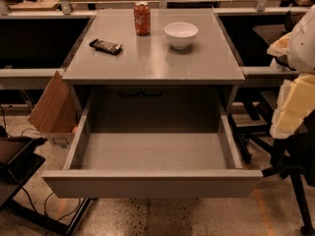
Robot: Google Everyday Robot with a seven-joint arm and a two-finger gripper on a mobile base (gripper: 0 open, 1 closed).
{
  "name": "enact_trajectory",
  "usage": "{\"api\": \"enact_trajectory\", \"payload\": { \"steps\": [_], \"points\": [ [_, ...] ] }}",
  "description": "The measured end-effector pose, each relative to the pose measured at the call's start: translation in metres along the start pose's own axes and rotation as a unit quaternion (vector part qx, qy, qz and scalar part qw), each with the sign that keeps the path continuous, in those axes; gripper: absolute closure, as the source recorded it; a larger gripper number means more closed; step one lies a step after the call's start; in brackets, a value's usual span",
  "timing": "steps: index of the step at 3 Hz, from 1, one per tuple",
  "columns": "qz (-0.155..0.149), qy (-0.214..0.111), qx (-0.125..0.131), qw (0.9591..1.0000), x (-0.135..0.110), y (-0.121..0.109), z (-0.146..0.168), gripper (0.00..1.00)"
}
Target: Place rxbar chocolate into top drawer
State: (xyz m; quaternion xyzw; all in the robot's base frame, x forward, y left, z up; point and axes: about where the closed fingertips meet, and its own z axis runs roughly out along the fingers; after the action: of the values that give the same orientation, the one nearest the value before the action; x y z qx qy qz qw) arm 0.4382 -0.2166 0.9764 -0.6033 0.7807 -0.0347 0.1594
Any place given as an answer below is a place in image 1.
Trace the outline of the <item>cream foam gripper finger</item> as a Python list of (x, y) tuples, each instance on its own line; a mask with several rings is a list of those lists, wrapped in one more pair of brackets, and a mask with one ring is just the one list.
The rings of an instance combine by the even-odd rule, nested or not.
[(300, 75), (294, 81), (284, 80), (277, 98), (270, 134), (275, 139), (288, 138), (314, 109), (314, 75)]

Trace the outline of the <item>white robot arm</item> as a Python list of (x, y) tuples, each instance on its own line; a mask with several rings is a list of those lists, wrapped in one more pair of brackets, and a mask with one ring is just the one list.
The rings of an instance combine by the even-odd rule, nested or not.
[(288, 67), (299, 73), (294, 81), (283, 82), (270, 128), (273, 138), (286, 139), (315, 109), (315, 6), (267, 53), (276, 57), (286, 55)]

